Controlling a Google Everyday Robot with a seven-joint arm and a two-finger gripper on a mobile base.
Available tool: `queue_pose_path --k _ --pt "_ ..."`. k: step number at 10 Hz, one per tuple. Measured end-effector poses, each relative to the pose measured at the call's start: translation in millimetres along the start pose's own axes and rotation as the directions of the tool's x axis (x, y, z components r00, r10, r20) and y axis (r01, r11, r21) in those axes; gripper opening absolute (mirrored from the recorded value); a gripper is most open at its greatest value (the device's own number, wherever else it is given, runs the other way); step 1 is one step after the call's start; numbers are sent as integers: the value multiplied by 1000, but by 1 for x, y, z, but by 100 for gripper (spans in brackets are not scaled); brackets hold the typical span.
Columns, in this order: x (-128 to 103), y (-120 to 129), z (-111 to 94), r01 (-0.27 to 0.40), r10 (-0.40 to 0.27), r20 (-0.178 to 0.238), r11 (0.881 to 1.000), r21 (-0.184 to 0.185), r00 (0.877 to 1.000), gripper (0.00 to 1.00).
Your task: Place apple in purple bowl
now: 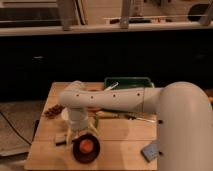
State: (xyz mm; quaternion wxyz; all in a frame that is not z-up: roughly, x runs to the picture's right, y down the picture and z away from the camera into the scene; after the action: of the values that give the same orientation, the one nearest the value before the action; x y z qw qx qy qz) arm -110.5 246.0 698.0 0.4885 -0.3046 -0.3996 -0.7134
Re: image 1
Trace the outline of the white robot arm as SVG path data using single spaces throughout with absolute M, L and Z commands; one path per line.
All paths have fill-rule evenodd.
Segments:
M 87 126 L 87 107 L 157 116 L 158 171 L 213 171 L 213 108 L 208 96 L 189 82 L 164 88 L 87 91 L 75 81 L 59 95 L 73 130 Z

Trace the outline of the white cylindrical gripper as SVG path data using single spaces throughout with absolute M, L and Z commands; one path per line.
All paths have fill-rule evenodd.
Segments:
M 88 127 L 89 133 L 98 136 L 98 131 L 95 128 L 95 126 L 91 122 L 88 123 L 88 115 L 84 108 L 68 109 L 68 121 L 70 128 L 73 131 L 80 131 Z M 72 143 L 74 133 L 71 129 L 67 130 L 66 134 L 67 145 L 70 145 Z

